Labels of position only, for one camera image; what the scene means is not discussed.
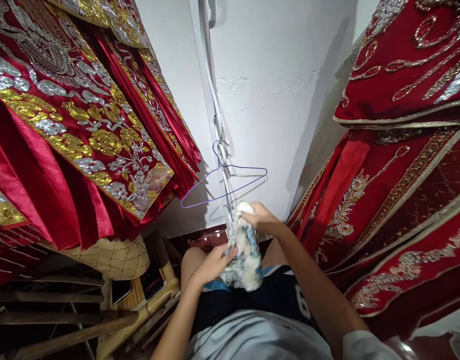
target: floral cloth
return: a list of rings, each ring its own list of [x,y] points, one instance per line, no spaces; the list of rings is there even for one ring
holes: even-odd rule
[[[231,261],[220,275],[223,282],[231,288],[244,288],[254,291],[263,281],[261,271],[261,255],[258,248],[258,233],[246,220],[241,218],[241,213],[254,214],[255,211],[245,201],[236,208],[236,216],[230,230],[228,250],[238,248],[238,255]]]

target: metal hanger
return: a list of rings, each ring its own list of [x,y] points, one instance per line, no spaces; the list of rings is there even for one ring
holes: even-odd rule
[[[230,194],[232,194],[232,193],[237,192],[238,190],[241,190],[241,189],[247,187],[248,185],[251,185],[252,183],[258,181],[259,179],[264,178],[264,177],[268,174],[268,170],[266,170],[266,168],[264,168],[264,167],[249,167],[249,166],[237,166],[237,165],[223,165],[223,164],[221,163],[220,157],[218,156],[218,154],[217,154],[216,151],[215,151],[215,144],[216,144],[216,143],[224,143],[224,144],[226,144],[227,146],[229,146],[228,143],[226,143],[226,142],[223,141],[223,140],[217,140],[217,141],[215,141],[215,142],[213,143],[213,145],[211,146],[211,149],[213,150],[213,152],[215,153],[216,158],[218,159],[218,167],[217,167],[215,170],[210,171],[202,180],[200,180],[200,182],[199,182],[198,184],[196,184],[194,187],[192,187],[192,188],[190,189],[190,191],[189,191],[189,192],[183,197],[183,199],[180,201],[180,205],[181,205],[182,208],[184,208],[184,209],[192,208],[192,207],[195,207],[195,206],[198,206],[198,205],[206,204],[206,203],[209,203],[209,202],[212,202],[212,201],[215,201],[215,200],[224,198],[225,196],[228,196],[228,195],[230,195]],[[214,198],[214,199],[207,200],[207,201],[204,201],[204,202],[199,202],[199,203],[197,203],[197,204],[195,204],[195,205],[190,205],[190,206],[184,206],[184,205],[183,205],[183,202],[185,201],[186,197],[187,197],[188,195],[190,195],[190,193],[191,193],[198,185],[200,185],[200,184],[201,184],[211,173],[213,173],[213,172],[219,170],[220,168],[229,168],[229,167],[238,168],[238,169],[264,170],[265,173],[264,173],[263,175],[261,175],[260,177],[254,179],[253,181],[249,182],[248,184],[243,185],[242,187],[239,187],[239,188],[236,189],[236,190],[230,191],[230,192],[228,192],[228,193],[226,193],[226,194],[224,194],[224,195],[222,195],[222,196],[219,196],[219,197],[216,197],[216,198]]]

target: smartphone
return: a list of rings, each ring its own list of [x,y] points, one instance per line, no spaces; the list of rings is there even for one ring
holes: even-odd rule
[[[157,292],[163,288],[163,278],[161,277],[156,261],[150,261],[150,266],[145,273],[140,276],[141,286],[145,299],[150,300]]]
[[[131,292],[130,280],[112,280],[111,282],[111,302],[115,305]]]

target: red embroidered garment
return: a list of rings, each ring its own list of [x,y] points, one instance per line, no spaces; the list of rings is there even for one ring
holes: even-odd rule
[[[130,0],[51,2],[0,1],[0,245],[133,239],[198,148]]]
[[[460,297],[460,1],[380,1],[335,120],[287,224],[377,335],[409,334]]]

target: number on shorts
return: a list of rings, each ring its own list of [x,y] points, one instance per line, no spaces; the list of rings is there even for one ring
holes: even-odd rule
[[[296,301],[298,302],[298,307],[300,308],[301,315],[306,317],[308,320],[311,319],[311,313],[308,310],[308,305],[306,304],[305,296],[301,291],[301,288],[298,284],[295,285],[296,290]]]

